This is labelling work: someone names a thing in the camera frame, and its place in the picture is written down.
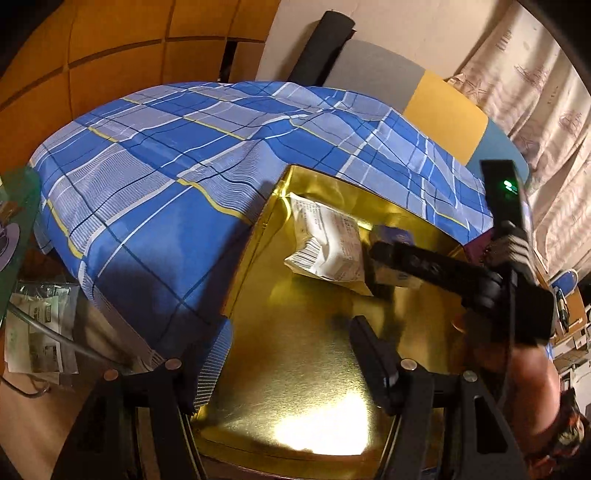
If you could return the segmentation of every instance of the gray cushion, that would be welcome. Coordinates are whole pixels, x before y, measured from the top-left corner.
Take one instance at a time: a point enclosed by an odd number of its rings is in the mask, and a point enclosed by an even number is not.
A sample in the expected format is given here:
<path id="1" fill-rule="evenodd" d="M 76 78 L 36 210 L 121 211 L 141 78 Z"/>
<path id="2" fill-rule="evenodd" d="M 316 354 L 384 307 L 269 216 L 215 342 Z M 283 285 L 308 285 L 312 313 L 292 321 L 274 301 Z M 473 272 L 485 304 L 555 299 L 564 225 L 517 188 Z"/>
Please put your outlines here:
<path id="1" fill-rule="evenodd" d="M 403 112 L 424 72 L 424 68 L 397 53 L 351 39 L 324 86 L 363 93 Z"/>

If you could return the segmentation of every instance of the metal bolt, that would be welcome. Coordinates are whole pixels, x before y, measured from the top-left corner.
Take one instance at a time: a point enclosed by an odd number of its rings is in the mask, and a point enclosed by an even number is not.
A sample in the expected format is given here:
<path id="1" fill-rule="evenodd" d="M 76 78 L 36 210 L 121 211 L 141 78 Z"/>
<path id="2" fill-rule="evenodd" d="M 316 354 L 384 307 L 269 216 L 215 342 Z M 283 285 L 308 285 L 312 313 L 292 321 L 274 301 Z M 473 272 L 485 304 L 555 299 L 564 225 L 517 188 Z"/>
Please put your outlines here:
<path id="1" fill-rule="evenodd" d="M 464 380 L 470 383 L 474 383 L 476 380 L 478 380 L 478 375 L 476 375 L 472 370 L 466 370 L 462 376 L 464 377 Z"/>
<path id="2" fill-rule="evenodd" d="M 112 382 L 113 380 L 117 380 L 117 377 L 119 377 L 119 372 L 117 370 L 107 370 L 104 374 L 103 374 L 103 378 L 105 380 L 107 380 L 107 382 Z"/>
<path id="3" fill-rule="evenodd" d="M 405 370 L 413 371 L 417 368 L 417 363 L 412 358 L 405 358 L 400 362 L 400 366 Z"/>
<path id="4" fill-rule="evenodd" d="M 166 360 L 164 366 L 166 370 L 178 370 L 183 363 L 178 358 L 169 358 Z"/>

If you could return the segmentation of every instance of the white wall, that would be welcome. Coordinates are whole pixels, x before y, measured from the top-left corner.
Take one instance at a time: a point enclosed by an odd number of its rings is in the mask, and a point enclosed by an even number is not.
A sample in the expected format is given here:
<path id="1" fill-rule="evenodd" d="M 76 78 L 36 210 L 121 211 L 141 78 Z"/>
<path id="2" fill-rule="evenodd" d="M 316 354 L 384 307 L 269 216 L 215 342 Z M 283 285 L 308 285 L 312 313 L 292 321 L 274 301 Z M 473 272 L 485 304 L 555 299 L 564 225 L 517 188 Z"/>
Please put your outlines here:
<path id="1" fill-rule="evenodd" d="M 492 31 L 512 0 L 282 0 L 257 80 L 285 80 L 326 10 L 355 20 L 355 38 L 447 78 Z"/>
<path id="2" fill-rule="evenodd" d="M 591 403 L 591 364 L 587 362 L 574 371 L 574 391 L 577 394 L 577 404 L 581 412 L 585 414 L 585 407 Z"/>

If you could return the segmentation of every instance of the small box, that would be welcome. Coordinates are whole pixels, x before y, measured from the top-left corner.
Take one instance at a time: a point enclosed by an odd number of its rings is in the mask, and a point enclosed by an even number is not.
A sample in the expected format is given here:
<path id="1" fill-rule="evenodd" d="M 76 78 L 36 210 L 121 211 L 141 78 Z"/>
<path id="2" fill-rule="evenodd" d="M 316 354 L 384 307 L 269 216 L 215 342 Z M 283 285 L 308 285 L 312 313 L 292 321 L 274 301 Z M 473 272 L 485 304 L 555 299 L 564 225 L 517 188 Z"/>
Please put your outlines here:
<path id="1" fill-rule="evenodd" d="M 369 233 L 369 243 L 384 242 L 393 244 L 400 242 L 402 244 L 414 245 L 413 235 L 402 228 L 393 226 L 376 225 Z M 395 287 L 418 288 L 421 281 L 405 272 L 393 270 L 380 262 L 374 261 L 375 282 L 380 285 L 393 285 Z"/>
<path id="2" fill-rule="evenodd" d="M 579 332 L 575 333 L 573 339 L 574 346 L 577 349 L 587 347 L 587 334 L 585 334 L 584 330 L 580 330 Z"/>

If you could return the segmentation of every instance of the plastic bag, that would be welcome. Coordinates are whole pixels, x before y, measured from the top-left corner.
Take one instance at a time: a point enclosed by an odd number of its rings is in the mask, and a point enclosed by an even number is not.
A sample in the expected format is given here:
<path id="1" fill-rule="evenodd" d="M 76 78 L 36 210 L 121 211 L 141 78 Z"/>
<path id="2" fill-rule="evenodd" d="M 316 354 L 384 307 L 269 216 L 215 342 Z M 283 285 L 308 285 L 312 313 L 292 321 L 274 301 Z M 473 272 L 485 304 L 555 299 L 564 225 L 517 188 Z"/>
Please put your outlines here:
<path id="1" fill-rule="evenodd" d="M 74 283 L 19 282 L 11 302 L 55 332 L 73 339 L 80 286 Z M 78 373 L 74 350 L 56 342 L 10 312 L 6 316 L 4 357 L 8 371 L 34 375 L 57 385 L 70 385 Z"/>
<path id="2" fill-rule="evenodd" d="M 357 221 L 290 193 L 297 250 L 284 260 L 294 273 L 338 283 L 364 295 L 363 250 Z"/>

